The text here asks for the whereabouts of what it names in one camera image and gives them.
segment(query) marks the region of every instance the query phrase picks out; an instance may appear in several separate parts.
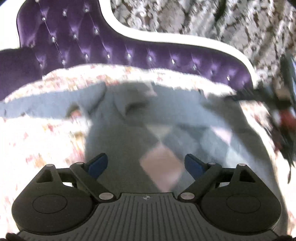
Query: purple tufted headboard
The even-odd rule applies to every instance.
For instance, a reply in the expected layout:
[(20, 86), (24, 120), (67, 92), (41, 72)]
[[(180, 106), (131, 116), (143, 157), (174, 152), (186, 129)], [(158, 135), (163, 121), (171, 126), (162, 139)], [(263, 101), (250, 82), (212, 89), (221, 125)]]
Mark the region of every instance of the purple tufted headboard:
[(4, 66), (17, 68), (3, 74), (0, 64), (0, 81), (6, 77), (0, 98), (52, 70), (85, 63), (171, 69), (236, 90), (254, 82), (250, 62), (233, 47), (196, 36), (127, 28), (113, 16), (109, 0), (26, 0), (17, 27), (20, 49), (0, 51), (0, 62), (6, 58)]

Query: red object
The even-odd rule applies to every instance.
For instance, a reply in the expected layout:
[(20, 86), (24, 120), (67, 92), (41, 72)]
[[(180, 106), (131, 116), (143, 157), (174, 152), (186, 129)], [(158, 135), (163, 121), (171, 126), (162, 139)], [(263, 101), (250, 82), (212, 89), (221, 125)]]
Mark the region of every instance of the red object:
[(287, 130), (296, 131), (296, 118), (289, 109), (280, 110), (281, 127)]
[(282, 149), (282, 145), (280, 142), (275, 142), (274, 143), (274, 152), (280, 151)]

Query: bed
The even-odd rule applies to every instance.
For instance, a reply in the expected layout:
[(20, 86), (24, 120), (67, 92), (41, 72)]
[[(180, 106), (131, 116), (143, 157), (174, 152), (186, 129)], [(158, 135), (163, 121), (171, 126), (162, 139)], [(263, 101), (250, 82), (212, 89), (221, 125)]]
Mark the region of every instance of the bed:
[[(38, 103), (38, 98), (50, 93), (95, 89), (100, 83), (108, 87), (141, 82), (150, 88), (152, 96), (155, 87), (151, 89), (147, 83), (173, 90), (198, 93), (202, 90), (206, 98), (211, 96), (219, 103), (217, 97), (221, 95), (255, 88), (258, 84), (251, 63), (235, 48), (196, 36), (128, 28), (116, 20), (108, 1), (27, 0), (18, 13), (17, 27), (20, 48), (0, 51), (1, 178), (8, 183), (1, 190), (2, 236), (6, 232), (17, 232), (10, 211), (13, 200), (45, 164), (63, 168), (77, 161), (87, 161), (93, 155), (88, 153), (86, 157), (85, 153), (86, 138), (92, 133), (93, 125), (89, 116), (81, 109), (70, 113), (63, 109), (64, 112), (54, 117), (54, 108)], [(18, 104), (30, 97), (30, 108)], [(13, 108), (14, 103), (19, 106), (17, 111)], [(260, 143), (265, 153), (264, 160), (248, 163), (236, 152), (231, 154), (228, 165), (236, 165), (238, 159), (244, 160), (267, 183), (282, 205), (287, 206), (287, 212), (283, 212), (277, 226), (278, 233), (292, 233), (295, 210), (293, 197), (288, 193), (296, 188), (293, 174), (291, 184), (287, 186), (281, 176), (288, 173), (288, 167), (282, 157), (274, 153), (273, 144), (262, 127), (267, 116), (264, 106), (241, 103), (241, 107), (246, 123), (256, 133), (253, 135), (256, 143)], [(40, 108), (43, 108), (43, 115), (36, 114)], [(43, 112), (48, 108), (52, 109), (51, 114)], [(211, 128), (210, 131), (227, 147), (234, 142), (235, 135), (225, 128)], [(175, 179), (166, 182), (165, 178), (151, 173), (154, 169), (147, 160), (153, 159), (155, 153), (174, 160), (171, 172), (166, 175), (173, 173)], [(215, 158), (219, 156), (219, 153), (212, 154)], [(185, 184), (190, 184), (192, 180), (184, 178), (183, 165), (176, 152), (162, 145), (156, 145), (154, 152), (144, 153), (140, 159), (141, 168), (148, 176), (151, 174), (152, 182), (163, 192), (171, 191), (173, 186), (181, 189), (176, 183), (182, 178), (186, 180)]]

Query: metal screw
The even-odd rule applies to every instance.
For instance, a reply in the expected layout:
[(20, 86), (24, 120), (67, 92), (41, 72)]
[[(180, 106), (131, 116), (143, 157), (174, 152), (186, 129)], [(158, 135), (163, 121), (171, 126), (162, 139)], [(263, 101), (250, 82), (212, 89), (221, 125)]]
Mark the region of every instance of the metal screw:
[(104, 193), (101, 193), (99, 195), (99, 198), (102, 199), (102, 200), (110, 200), (113, 197), (114, 197), (114, 195), (112, 193), (109, 193), (109, 192), (104, 192)]
[(194, 194), (191, 193), (191, 192), (183, 192), (181, 194), (181, 198), (184, 199), (184, 200), (191, 200), (194, 198)]

